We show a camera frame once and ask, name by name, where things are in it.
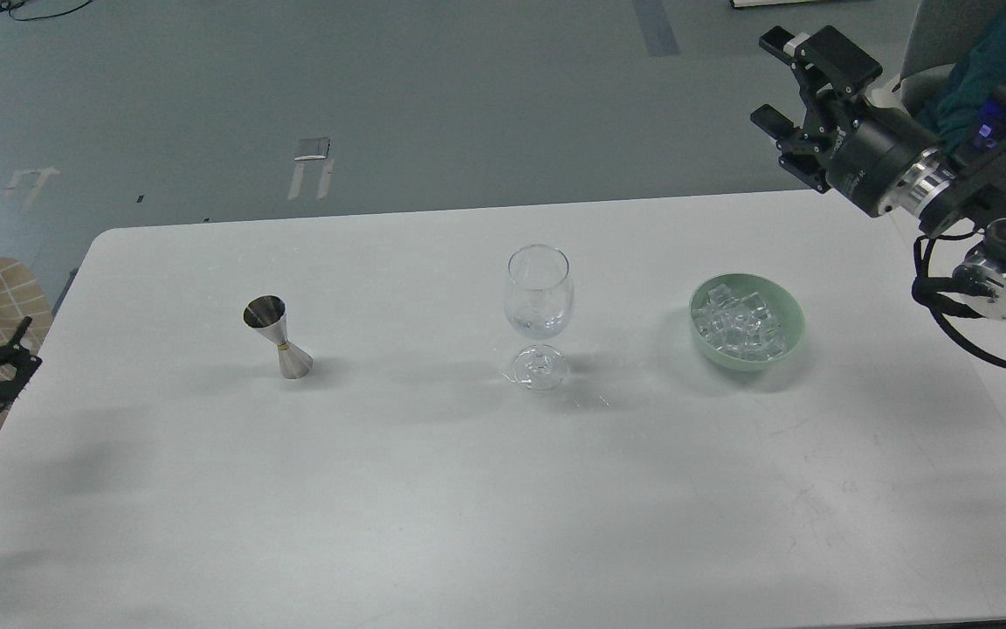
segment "white table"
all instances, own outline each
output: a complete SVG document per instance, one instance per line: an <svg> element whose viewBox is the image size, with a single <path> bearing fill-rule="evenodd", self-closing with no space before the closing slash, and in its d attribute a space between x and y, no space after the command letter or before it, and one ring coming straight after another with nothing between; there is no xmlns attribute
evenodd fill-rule
<svg viewBox="0 0 1006 629"><path fill-rule="evenodd" d="M531 242L576 286L551 394L500 373ZM804 304L793 361L695 353L735 271ZM109 231L0 437L0 626L1006 617L1006 400L910 279L808 191ZM267 294L305 379L242 325Z"/></svg>

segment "gray floor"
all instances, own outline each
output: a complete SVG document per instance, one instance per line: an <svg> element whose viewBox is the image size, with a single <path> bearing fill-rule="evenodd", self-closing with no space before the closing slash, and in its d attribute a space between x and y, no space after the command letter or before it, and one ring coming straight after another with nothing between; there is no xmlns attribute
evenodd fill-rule
<svg viewBox="0 0 1006 629"><path fill-rule="evenodd" d="M635 9L658 4L677 55L648 53L654 15ZM96 0L39 23L0 15L0 255L53 300L112 227L797 188L747 121L763 103L800 112L759 35L831 23L889 76L916 5ZM288 199L297 141L315 136L333 139L328 195L312 162Z"/></svg>

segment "jigger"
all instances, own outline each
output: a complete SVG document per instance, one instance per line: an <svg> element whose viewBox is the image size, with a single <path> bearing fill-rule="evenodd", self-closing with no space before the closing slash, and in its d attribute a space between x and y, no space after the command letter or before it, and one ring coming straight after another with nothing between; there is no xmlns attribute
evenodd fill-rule
<svg viewBox="0 0 1006 629"><path fill-rule="evenodd" d="M242 319L257 333L279 346L279 369L285 378L297 379L308 373L313 357L287 339L287 303L274 295L264 295L247 304Z"/></svg>

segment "green bowl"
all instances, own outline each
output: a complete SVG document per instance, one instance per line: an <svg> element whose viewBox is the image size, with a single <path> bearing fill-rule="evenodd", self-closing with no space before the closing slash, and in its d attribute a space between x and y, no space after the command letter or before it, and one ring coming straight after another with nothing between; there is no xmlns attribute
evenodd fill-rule
<svg viewBox="0 0 1006 629"><path fill-rule="evenodd" d="M727 288L730 288L731 292L739 295L739 297L759 291L759 294L767 301L768 307L774 312L775 317L778 317L782 333L786 335L787 350L785 353L776 355L776 357L767 359L767 361L744 361L742 358L733 358L731 355L724 354L721 350L714 349L714 347L709 345L709 342L705 341L701 333L698 332L698 327L693 325L693 310L704 306L704 303L709 300L709 291L719 286L719 284L727 284ZM758 371L786 361L787 357L794 354L794 350L798 349L799 345L802 345L802 340L806 333L806 317L805 314L802 314L802 306L799 306L798 300L794 299L794 295L788 294L783 287L766 278L760 278L759 275L728 274L718 275L713 279L707 280L707 282L698 287L698 290L693 291L693 297L690 298L690 315L688 315L688 321L690 322L693 340L698 349L701 350L701 353L705 354L710 361L716 362L719 366L737 371Z"/></svg>

